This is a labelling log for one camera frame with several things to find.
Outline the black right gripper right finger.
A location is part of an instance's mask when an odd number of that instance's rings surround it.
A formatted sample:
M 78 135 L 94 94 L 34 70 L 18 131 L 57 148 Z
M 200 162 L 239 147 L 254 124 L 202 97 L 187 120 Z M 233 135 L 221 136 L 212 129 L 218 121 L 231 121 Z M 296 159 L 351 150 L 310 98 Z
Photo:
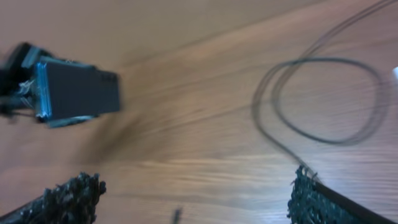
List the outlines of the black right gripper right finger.
M 292 182 L 287 218 L 294 224 L 395 224 L 308 176 L 300 166 Z

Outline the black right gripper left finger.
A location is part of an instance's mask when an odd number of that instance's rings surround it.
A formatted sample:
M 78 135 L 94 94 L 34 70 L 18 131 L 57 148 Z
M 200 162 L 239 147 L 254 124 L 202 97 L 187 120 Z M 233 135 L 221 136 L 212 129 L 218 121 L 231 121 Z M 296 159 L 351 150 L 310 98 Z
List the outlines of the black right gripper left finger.
M 92 224 L 96 206 L 106 193 L 106 182 L 100 175 L 85 172 L 41 196 L 1 216 L 1 224 Z

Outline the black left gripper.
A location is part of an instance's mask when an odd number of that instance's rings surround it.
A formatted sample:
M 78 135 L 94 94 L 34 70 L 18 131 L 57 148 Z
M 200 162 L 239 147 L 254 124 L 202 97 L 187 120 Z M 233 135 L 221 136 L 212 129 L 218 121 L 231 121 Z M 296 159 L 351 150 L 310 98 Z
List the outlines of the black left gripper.
M 53 54 L 28 42 L 17 44 L 6 56 L 1 64 L 1 115 L 14 115 L 19 84 L 32 78 L 32 66 L 41 56 L 52 57 Z

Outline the smartphone with light blue screen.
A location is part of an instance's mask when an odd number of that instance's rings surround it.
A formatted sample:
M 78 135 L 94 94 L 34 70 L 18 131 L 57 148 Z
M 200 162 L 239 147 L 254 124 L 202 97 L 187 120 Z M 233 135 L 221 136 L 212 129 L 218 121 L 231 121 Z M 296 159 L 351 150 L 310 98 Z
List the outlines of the smartphone with light blue screen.
M 121 109 L 119 76 L 93 65 L 41 57 L 33 66 L 35 116 L 51 128 Z

